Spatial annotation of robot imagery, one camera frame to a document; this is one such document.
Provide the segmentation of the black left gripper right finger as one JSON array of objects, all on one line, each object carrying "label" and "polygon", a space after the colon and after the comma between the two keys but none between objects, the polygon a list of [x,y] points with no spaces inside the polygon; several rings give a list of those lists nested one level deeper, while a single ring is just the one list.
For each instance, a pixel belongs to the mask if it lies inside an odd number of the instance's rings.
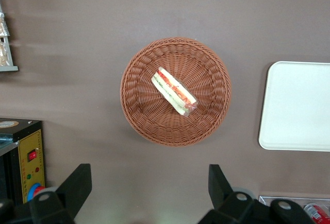
[{"label": "black left gripper right finger", "polygon": [[209,165],[208,192],[213,209],[199,223],[258,223],[253,216],[254,199],[234,191],[219,165]]}]

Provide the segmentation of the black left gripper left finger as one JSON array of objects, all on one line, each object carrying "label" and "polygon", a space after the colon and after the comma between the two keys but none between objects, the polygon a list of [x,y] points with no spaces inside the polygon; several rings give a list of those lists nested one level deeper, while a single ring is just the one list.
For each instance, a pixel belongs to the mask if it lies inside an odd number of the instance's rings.
[{"label": "black left gripper left finger", "polygon": [[91,165],[80,164],[55,190],[42,190],[29,204],[33,223],[74,223],[92,190]]}]

